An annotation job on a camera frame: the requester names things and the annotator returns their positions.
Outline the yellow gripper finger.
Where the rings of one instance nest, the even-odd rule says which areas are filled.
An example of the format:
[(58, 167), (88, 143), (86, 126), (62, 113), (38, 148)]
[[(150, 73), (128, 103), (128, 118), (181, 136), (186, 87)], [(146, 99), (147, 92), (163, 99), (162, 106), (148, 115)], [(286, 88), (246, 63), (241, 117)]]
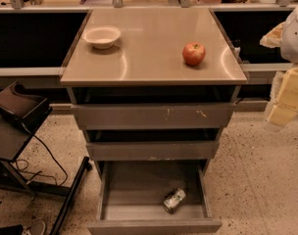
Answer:
[(298, 66), (288, 71), (278, 71), (267, 104), (267, 122), (284, 127), (298, 114)]
[(281, 45), (283, 23), (278, 24), (262, 37), (260, 44), (267, 48), (275, 48)]

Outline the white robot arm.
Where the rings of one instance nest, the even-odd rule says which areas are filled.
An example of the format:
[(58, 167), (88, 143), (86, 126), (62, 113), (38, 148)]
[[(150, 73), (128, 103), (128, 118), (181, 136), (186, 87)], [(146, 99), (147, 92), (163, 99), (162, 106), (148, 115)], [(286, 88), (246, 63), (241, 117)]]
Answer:
[(292, 67), (278, 71), (272, 83), (271, 99), (265, 109), (264, 128), (280, 131), (298, 114), (298, 6), (260, 40), (262, 46), (280, 48), (280, 55)]

